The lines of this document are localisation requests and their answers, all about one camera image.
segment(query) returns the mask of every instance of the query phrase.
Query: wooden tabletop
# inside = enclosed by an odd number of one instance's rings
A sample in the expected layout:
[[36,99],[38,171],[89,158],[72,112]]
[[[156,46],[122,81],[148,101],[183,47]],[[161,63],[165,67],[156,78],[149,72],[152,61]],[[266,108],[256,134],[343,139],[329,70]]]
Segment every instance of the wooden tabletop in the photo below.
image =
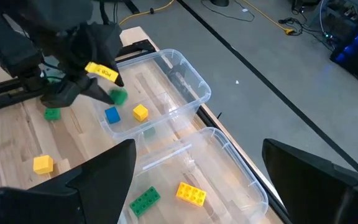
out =
[[[124,30],[121,34],[121,40],[124,45],[130,45],[133,42],[144,39],[150,40],[140,27]],[[0,68],[0,82],[8,79],[10,79],[10,76]],[[132,81],[125,80],[124,77],[124,83],[129,95],[131,95]],[[100,84],[102,87],[107,88],[107,82]],[[144,91],[146,94],[150,94],[151,90],[154,93],[158,91],[158,88],[154,86],[153,88],[142,86],[141,89],[143,90],[137,88],[137,91],[139,90],[139,93]],[[53,122],[48,122],[44,119],[45,107],[41,104],[39,98],[1,109],[0,186],[29,189],[113,147],[116,142],[102,129],[93,103],[91,98],[80,95],[70,107],[62,108],[61,120]],[[255,170],[257,175],[278,197],[270,182],[258,170],[224,126],[214,117],[208,107],[206,105],[202,105],[202,107],[238,149],[239,153],[248,161],[251,169]],[[168,144],[205,127],[204,122],[197,116],[191,123],[192,125],[186,129],[173,131],[174,137],[170,136],[161,141],[165,141]],[[153,147],[151,146],[145,146],[143,150],[138,152],[138,157],[150,153],[152,149]],[[48,154],[54,159],[55,164],[52,173],[37,175],[32,170],[33,158],[41,154]],[[269,207],[266,217],[261,223],[281,223],[281,221]]]

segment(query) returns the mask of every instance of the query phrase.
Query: lego brick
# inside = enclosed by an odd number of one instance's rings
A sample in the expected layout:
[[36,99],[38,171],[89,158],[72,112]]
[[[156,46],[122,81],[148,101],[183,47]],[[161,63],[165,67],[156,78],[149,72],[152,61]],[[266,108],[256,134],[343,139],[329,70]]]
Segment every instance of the lego brick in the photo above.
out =
[[145,138],[151,138],[152,136],[154,136],[154,134],[155,134],[155,129],[153,127],[146,129],[143,132]]
[[47,108],[44,113],[47,121],[57,121],[60,119],[60,108]]
[[116,72],[113,69],[108,68],[104,65],[100,65],[100,64],[97,64],[94,62],[89,62],[86,65],[85,70],[89,73],[95,73],[97,75],[100,75],[104,78],[107,78],[108,80],[113,81],[113,82],[115,82],[118,77],[118,72]]
[[55,78],[55,77],[47,77],[48,78],[48,82],[50,83],[58,83],[60,82],[60,79]]
[[146,192],[134,200],[130,207],[135,213],[136,217],[140,217],[145,213],[151,206],[153,206],[159,199],[160,195],[154,187],[150,187]]
[[204,205],[206,192],[186,183],[180,182],[177,191],[177,197],[187,202],[190,202],[193,205],[201,207]]
[[114,101],[115,105],[121,106],[127,101],[128,93],[122,88],[119,90],[110,90],[109,96]]
[[47,174],[53,171],[53,159],[46,156],[39,156],[34,158],[33,170],[37,174]]
[[116,107],[111,107],[104,111],[106,113],[107,120],[109,121],[109,124],[114,124],[121,120],[119,117],[118,111]]
[[143,105],[137,105],[134,109],[134,117],[138,121],[143,121],[149,115],[149,111]]

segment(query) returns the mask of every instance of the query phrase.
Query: yellow lego brick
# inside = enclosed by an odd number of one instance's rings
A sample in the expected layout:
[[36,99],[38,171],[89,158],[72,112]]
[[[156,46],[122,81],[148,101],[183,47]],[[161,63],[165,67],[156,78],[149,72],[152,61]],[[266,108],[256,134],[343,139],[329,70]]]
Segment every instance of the yellow lego brick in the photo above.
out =
[[86,65],[85,70],[90,73],[98,74],[104,78],[107,78],[108,80],[111,80],[113,82],[116,81],[118,77],[118,72],[114,71],[113,69],[110,69],[104,65],[99,65],[94,62],[90,62]]
[[46,156],[39,156],[34,158],[33,170],[37,174],[46,174],[53,171],[53,159]]
[[201,207],[204,205],[206,192],[186,183],[180,182],[177,197]]
[[134,117],[138,121],[143,121],[149,115],[149,111],[143,105],[137,105],[134,109]]

